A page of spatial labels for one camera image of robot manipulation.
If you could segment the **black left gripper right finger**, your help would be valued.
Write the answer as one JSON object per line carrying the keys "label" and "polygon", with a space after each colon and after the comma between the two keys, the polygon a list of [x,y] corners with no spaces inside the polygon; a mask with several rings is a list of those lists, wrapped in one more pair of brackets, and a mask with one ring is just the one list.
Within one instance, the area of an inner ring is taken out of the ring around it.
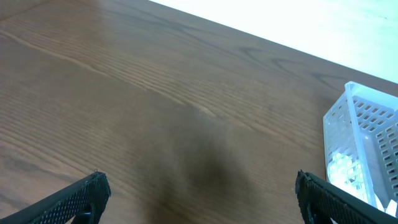
{"label": "black left gripper right finger", "polygon": [[397,224],[397,218],[309,172],[298,171],[295,193],[305,224]]}

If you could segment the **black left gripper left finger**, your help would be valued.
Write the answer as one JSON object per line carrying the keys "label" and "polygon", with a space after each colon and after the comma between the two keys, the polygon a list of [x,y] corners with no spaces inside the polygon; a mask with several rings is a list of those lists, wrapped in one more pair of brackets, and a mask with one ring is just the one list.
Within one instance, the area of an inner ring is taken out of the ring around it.
{"label": "black left gripper left finger", "polygon": [[96,171],[39,202],[2,218],[1,223],[99,223],[110,196],[111,189],[106,174]]}

